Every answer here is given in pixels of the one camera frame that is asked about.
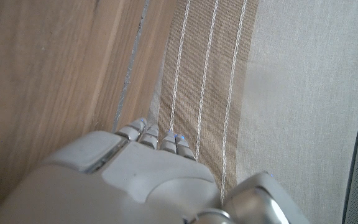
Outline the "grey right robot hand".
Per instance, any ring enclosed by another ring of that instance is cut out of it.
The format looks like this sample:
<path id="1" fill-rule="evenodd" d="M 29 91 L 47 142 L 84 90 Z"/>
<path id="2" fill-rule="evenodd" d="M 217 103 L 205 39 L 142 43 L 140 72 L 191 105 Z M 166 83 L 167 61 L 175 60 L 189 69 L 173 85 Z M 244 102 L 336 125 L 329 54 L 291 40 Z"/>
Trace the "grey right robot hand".
<path id="1" fill-rule="evenodd" d="M 181 135 L 137 119 L 93 131 L 48 156 L 0 206 L 0 223 L 306 223 L 260 172 L 221 198 Z"/>

